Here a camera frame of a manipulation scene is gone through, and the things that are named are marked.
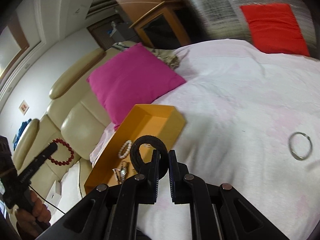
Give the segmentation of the person's left hand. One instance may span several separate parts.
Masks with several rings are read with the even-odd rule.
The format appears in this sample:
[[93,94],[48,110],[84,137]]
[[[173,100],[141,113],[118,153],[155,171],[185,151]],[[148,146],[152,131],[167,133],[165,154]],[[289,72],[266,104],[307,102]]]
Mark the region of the person's left hand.
[[41,234],[36,221],[49,225],[52,217],[50,211],[33,190],[30,191],[30,198],[34,203],[31,213],[20,208],[15,210],[16,226],[21,239],[36,239]]

